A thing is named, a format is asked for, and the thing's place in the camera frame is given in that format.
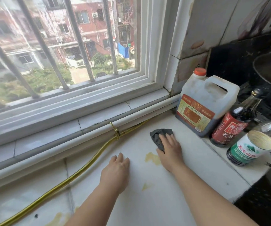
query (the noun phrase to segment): person's left hand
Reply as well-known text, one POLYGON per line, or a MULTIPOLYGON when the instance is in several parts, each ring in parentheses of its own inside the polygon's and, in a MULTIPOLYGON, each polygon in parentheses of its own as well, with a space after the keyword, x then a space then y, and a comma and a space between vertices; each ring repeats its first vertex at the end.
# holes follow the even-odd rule
POLYGON ((129 163, 129 158, 124 160, 122 153, 118 157, 111 157, 109 164, 101 172, 100 186, 121 194, 129 182, 129 163))

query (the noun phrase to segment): bottle cap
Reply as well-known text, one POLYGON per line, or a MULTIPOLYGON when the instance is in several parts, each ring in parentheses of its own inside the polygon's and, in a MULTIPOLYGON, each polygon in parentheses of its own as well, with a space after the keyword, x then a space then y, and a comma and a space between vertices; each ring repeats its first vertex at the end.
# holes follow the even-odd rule
POLYGON ((198 68, 195 68, 195 70, 193 71, 194 74, 198 75, 198 76, 204 76, 204 75, 207 75, 207 71, 205 68, 201 68, 201 67, 198 67, 198 68))
POLYGON ((263 99, 267 96, 269 93, 268 89, 262 89, 262 88, 255 88, 251 95, 254 96, 255 98, 263 99))

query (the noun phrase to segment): green label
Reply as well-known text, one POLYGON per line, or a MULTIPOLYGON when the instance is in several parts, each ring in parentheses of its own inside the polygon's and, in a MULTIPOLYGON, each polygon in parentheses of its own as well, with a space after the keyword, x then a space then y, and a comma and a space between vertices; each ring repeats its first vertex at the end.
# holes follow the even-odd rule
POLYGON ((231 147, 232 156, 241 163, 249 163, 266 152, 267 150, 255 146, 247 134, 231 147))

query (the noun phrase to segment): bottle label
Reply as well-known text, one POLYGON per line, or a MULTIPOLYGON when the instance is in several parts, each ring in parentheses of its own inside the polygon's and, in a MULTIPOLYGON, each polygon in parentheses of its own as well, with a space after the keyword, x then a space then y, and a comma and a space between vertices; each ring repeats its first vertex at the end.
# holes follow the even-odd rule
POLYGON ((241 133, 248 123, 238 121, 232 115, 227 112, 220 125, 217 126, 216 130, 212 133, 212 138, 221 144, 228 144, 234 136, 241 133))
POLYGON ((186 94, 182 95, 176 114, 198 132, 202 132, 215 115, 186 94))
POLYGON ((231 147, 232 156, 241 163, 249 163, 266 152, 268 152, 268 150, 254 145, 249 140, 247 134, 231 147))

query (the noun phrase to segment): hand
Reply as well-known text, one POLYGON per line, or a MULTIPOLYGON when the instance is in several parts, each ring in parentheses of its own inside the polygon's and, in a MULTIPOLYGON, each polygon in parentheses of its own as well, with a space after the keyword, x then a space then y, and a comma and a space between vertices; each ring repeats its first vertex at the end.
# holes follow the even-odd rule
POLYGON ((182 148, 180 147, 179 142, 175 139, 174 135, 169 136, 166 134, 166 137, 163 135, 159 135, 159 137, 164 145, 165 153, 158 148, 156 151, 160 158, 160 162, 165 169, 173 172, 176 167, 185 165, 182 148))
POLYGON ((113 156, 109 164, 102 170, 100 184, 103 189, 121 194, 129 181, 129 158, 123 160, 123 154, 113 156))

